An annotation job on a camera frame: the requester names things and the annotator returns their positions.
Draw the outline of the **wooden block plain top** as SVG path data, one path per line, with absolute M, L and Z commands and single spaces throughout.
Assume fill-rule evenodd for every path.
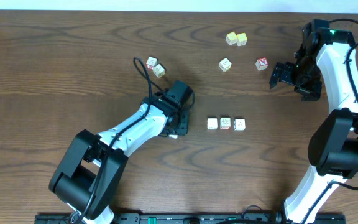
M 207 119 L 207 129 L 216 130 L 218 128 L 218 119 L 217 118 L 208 118 Z

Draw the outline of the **wooden block soccer ball A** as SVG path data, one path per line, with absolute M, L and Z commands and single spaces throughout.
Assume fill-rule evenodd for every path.
M 220 128 L 221 129 L 230 129 L 231 128 L 231 119 L 230 119 L 230 117 L 221 117 L 221 119 L 220 119 Z

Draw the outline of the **wooden block yellow K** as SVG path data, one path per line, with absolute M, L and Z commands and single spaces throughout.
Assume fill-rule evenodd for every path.
M 161 78 L 165 75 L 165 69 L 161 66 L 161 64 L 158 64 L 154 66 L 153 73 L 157 78 Z

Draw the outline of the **wooden block red side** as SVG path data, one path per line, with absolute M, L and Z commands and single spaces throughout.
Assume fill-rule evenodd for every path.
M 235 119 L 234 120 L 234 130 L 235 131 L 243 131 L 246 128 L 245 119 Z

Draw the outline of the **wooden block blue side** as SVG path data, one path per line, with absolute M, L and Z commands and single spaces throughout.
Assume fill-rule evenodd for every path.
M 169 134 L 168 137 L 173 138 L 173 139 L 178 139 L 178 135 L 176 135 L 176 134 Z

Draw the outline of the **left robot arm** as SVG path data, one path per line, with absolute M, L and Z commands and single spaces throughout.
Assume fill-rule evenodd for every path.
M 187 134 L 189 96 L 146 97 L 117 126 L 93 134 L 84 129 L 72 140 L 49 183 L 49 190 L 73 209 L 70 223 L 110 223 L 109 208 L 129 156 L 156 136 Z

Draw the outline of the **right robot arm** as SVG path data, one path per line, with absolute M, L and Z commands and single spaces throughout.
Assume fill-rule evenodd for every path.
M 326 89 L 329 114 L 310 139 L 308 170 L 283 203 L 283 219 L 313 223 L 318 210 L 339 186 L 358 173 L 357 42 L 347 30 L 312 22 L 303 28 L 295 63 L 276 64 L 269 84 L 285 82 L 305 101 L 318 100 Z

